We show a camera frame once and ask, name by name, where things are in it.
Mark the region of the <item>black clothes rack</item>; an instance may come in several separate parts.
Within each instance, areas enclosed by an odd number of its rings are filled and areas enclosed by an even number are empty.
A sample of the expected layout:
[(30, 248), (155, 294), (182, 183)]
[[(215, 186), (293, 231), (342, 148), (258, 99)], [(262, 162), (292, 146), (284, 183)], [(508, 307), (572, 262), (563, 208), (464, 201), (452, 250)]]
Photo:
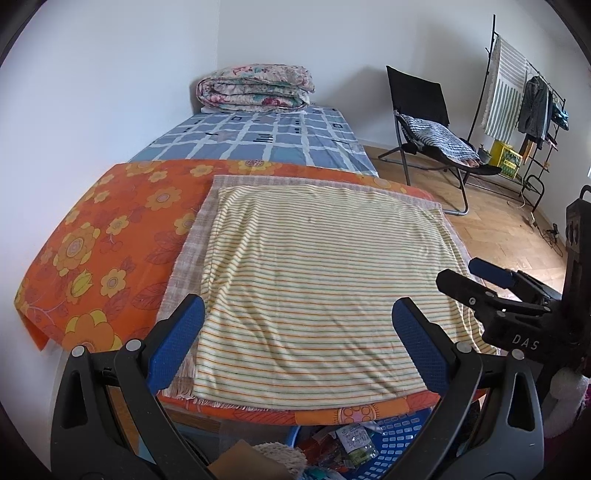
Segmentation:
[(543, 176), (558, 150), (556, 137), (568, 129), (566, 99), (542, 72), (497, 30), (492, 17), (487, 63), (480, 95), (469, 129), (493, 140), (490, 154), (505, 169), (504, 184), (465, 174), (465, 185), (521, 201), (533, 213), (546, 193)]

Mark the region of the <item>black folding chair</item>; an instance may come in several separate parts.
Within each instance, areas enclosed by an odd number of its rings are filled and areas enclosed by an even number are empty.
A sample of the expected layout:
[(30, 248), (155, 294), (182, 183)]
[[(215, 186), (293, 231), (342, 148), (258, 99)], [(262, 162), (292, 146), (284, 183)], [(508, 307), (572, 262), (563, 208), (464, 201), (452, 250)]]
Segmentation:
[[(437, 82), (416, 77), (391, 66), (386, 67), (394, 113), (394, 132), (398, 145), (378, 156), (383, 162), (395, 162), (403, 167), (405, 181), (412, 184), (412, 168), (427, 171), (424, 165), (412, 164), (408, 155), (423, 155), (438, 165), (436, 171), (448, 171), (459, 182), (464, 208), (449, 210), (453, 216), (466, 216), (469, 201), (466, 182), (471, 176), (496, 176), (501, 168), (484, 163), (472, 145), (455, 135), (450, 129), (450, 119), (442, 87)], [(398, 153), (400, 158), (392, 156)]]

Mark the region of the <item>green striped hanging towel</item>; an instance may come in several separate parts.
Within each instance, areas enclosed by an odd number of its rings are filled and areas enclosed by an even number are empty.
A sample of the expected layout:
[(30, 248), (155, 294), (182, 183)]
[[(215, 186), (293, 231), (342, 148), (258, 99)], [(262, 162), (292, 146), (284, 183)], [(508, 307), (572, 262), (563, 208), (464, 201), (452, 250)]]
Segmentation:
[(484, 133), (508, 144), (518, 123), (527, 81), (526, 57), (501, 36), (493, 44), (488, 96), (482, 118)]

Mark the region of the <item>folded floral quilt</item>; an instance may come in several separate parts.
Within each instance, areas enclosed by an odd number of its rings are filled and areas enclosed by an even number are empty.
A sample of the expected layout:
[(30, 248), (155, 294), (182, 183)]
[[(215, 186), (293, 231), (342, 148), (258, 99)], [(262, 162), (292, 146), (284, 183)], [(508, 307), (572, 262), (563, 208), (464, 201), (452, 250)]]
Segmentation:
[(195, 93), (202, 105), (219, 111), (294, 112), (311, 104), (315, 84), (303, 66), (247, 64), (204, 77)]

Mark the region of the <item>yellow crate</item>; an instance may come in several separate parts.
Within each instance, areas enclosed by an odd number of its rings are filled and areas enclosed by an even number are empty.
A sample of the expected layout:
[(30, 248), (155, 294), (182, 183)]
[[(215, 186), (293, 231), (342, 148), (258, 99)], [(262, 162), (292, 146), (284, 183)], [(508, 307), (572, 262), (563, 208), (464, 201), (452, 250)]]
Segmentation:
[(499, 167), (501, 175), (508, 179), (515, 179), (523, 162), (523, 157), (510, 145), (495, 140), (490, 150), (491, 166)]

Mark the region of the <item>orange floral bed sheet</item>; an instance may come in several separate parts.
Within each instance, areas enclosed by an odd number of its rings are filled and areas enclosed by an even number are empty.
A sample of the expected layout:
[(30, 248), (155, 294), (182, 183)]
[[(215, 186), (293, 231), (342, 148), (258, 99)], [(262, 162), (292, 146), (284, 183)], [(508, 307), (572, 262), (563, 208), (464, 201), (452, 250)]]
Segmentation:
[[(170, 160), (119, 164), (77, 201), (26, 272), (14, 306), (38, 348), (93, 352), (143, 338), (166, 318), (160, 306), (176, 260), (217, 176), (295, 178), (369, 186), (433, 201), (374, 176), (266, 161)], [(270, 425), (339, 425), (410, 413), (437, 402), (427, 390), (356, 407), (263, 410), (171, 398), (170, 406)]]

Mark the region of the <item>striped yellow towel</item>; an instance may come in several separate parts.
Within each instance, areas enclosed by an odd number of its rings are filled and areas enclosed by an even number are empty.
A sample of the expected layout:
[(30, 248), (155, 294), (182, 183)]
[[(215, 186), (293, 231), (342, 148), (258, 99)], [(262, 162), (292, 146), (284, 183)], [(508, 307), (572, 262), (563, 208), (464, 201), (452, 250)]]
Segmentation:
[(425, 391), (394, 331), (409, 297), (454, 341), (491, 351), (439, 272), (469, 254), (433, 201), (341, 182), (215, 177), (160, 306), (205, 320), (168, 395), (263, 410), (376, 404)]

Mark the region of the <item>cardboard piece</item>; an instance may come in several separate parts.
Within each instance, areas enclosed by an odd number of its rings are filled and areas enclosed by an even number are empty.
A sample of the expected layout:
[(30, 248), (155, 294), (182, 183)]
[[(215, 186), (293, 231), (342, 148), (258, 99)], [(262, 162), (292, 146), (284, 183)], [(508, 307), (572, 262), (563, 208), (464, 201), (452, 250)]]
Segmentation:
[(221, 454), (207, 466), (221, 480), (293, 480), (287, 467), (256, 451), (243, 440)]

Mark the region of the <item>striped chair cushion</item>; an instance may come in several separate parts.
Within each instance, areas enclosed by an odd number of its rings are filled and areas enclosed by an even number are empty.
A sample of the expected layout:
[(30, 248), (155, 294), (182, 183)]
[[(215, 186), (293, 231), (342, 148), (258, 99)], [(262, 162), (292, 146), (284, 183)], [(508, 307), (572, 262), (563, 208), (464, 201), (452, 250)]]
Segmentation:
[(437, 150), (445, 158), (468, 167), (477, 167), (477, 153), (444, 125), (410, 115), (401, 114), (399, 119), (408, 139), (417, 147)]

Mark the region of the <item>teal hanging garment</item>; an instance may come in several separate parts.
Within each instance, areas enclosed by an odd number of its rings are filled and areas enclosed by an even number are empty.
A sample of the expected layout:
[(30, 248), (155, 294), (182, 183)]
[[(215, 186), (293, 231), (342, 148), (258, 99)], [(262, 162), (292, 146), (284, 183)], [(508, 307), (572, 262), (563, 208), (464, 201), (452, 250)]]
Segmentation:
[(552, 105), (551, 120), (558, 128), (569, 130), (569, 114), (556, 103)]

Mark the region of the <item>blue plastic laundry basket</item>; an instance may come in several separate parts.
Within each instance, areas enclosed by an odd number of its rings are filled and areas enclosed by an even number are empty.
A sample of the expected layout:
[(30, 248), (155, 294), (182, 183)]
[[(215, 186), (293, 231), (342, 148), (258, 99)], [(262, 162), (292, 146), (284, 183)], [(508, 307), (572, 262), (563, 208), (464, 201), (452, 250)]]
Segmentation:
[(293, 427), (287, 446), (304, 453), (302, 479), (381, 479), (418, 436), (432, 410), (342, 426)]

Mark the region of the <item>dark hanging jacket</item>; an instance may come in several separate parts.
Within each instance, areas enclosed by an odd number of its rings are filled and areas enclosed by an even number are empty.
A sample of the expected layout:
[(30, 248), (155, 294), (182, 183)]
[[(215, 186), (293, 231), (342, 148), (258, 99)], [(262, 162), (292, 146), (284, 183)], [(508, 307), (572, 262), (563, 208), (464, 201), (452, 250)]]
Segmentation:
[(528, 80), (518, 117), (518, 131), (538, 146), (546, 140), (552, 105), (551, 92), (546, 82), (540, 76)]

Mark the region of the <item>blue checked mattress cover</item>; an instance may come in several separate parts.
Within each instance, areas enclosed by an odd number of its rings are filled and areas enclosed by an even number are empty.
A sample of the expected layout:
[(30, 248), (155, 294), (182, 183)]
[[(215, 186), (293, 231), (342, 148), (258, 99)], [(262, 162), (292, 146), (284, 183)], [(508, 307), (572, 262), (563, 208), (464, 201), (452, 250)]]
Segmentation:
[(270, 161), (376, 177), (345, 117), (333, 107), (291, 113), (197, 113), (131, 158)]

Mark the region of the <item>cream knitted cloth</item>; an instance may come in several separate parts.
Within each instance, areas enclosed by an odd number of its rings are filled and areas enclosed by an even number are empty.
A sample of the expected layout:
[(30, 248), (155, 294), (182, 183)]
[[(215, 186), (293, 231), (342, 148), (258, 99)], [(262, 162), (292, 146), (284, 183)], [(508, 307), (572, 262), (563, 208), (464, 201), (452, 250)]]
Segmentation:
[(253, 446), (253, 449), (264, 457), (283, 465), (290, 473), (291, 479), (300, 479), (308, 465), (307, 457), (300, 449), (286, 444), (269, 442)]

